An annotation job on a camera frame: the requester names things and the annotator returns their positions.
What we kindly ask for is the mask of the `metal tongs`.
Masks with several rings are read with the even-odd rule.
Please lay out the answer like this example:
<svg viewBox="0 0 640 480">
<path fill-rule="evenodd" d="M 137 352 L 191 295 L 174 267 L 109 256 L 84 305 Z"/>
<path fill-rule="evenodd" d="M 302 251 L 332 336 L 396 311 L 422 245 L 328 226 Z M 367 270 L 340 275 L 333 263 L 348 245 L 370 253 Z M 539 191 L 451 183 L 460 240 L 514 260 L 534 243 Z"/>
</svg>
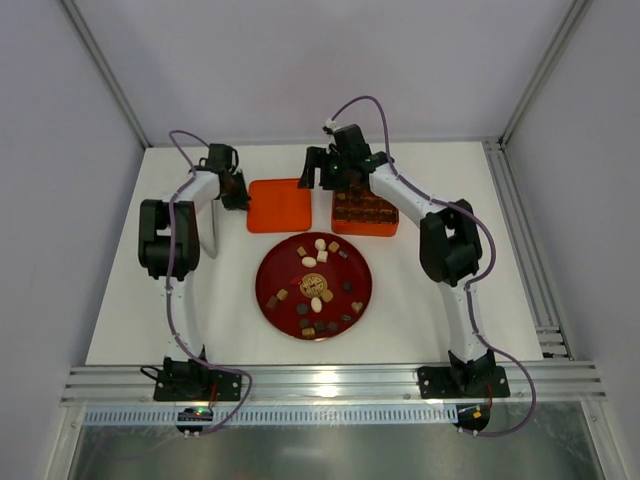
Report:
<svg viewBox="0 0 640 480">
<path fill-rule="evenodd" d="M 215 259 L 218 254 L 218 234 L 216 224 L 216 205 L 214 200 L 211 200 L 205 205 L 201 215 L 201 220 L 201 247 L 209 258 Z"/>
</svg>

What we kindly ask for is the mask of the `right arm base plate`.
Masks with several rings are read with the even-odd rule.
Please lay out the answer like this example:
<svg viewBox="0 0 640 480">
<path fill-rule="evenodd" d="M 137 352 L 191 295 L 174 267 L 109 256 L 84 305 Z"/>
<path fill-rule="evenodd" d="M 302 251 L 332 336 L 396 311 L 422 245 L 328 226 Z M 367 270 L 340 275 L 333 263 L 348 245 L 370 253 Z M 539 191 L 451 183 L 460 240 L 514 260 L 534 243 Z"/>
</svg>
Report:
<svg viewBox="0 0 640 480">
<path fill-rule="evenodd" d="M 423 366 L 417 369 L 417 384 L 422 399 L 508 398 L 509 383 L 503 367 L 489 373 L 467 376 L 454 374 L 451 367 Z"/>
</svg>

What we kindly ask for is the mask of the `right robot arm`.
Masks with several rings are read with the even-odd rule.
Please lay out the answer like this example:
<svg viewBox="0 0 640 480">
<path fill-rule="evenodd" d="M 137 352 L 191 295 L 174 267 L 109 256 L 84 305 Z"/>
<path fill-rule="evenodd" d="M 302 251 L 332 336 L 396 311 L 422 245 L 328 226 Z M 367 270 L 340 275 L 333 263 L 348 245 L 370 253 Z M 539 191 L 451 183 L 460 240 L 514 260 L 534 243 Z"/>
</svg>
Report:
<svg viewBox="0 0 640 480">
<path fill-rule="evenodd" d="M 361 128 L 323 127 L 326 147 L 309 147 L 298 186 L 329 191 L 368 187 L 419 229 L 419 262 L 439 287 L 450 333 L 450 366 L 435 374 L 460 396 L 480 396 L 496 371 L 495 351 L 477 312 L 477 281 L 483 255 L 478 218 L 465 200 L 446 202 L 421 190 L 395 166 L 387 149 L 374 153 Z"/>
</svg>

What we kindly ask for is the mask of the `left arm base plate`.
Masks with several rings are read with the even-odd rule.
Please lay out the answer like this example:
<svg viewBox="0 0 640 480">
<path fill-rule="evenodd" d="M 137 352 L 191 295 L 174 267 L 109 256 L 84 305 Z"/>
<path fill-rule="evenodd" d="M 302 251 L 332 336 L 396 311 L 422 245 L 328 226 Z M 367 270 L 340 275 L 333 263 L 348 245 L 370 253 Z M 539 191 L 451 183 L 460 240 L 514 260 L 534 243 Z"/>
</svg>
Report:
<svg viewBox="0 0 640 480">
<path fill-rule="evenodd" d="M 220 401 L 235 402 L 241 398 L 242 380 L 238 374 L 220 370 L 195 373 L 161 371 L 153 393 L 156 402 Z"/>
</svg>

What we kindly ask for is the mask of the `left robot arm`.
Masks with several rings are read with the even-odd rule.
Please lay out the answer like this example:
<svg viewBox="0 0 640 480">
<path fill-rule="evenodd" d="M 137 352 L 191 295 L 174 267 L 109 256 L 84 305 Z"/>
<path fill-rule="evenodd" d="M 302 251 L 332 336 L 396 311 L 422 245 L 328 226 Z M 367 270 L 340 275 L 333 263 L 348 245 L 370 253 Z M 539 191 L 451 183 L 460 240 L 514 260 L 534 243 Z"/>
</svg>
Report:
<svg viewBox="0 0 640 480">
<path fill-rule="evenodd" d="M 237 402 L 242 374 L 207 360 L 196 318 L 194 281 L 202 252 L 198 215 L 217 200 L 227 210 L 246 211 L 250 197 L 234 147 L 210 144 L 205 157 L 188 165 L 188 178 L 174 193 L 140 205 L 138 260 L 162 289 L 169 329 L 162 367 L 141 372 L 155 381 L 158 402 Z"/>
</svg>

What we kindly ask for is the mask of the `orange box lid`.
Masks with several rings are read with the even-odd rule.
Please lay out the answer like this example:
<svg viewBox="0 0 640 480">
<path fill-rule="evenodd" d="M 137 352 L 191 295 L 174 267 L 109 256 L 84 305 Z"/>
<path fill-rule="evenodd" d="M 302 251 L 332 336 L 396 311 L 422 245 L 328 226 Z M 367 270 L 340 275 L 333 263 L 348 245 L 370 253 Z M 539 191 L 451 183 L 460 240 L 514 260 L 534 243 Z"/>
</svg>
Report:
<svg viewBox="0 0 640 480">
<path fill-rule="evenodd" d="M 312 226 L 311 191 L 299 188 L 295 178 L 255 180 L 249 196 L 250 233 L 303 232 Z"/>
</svg>

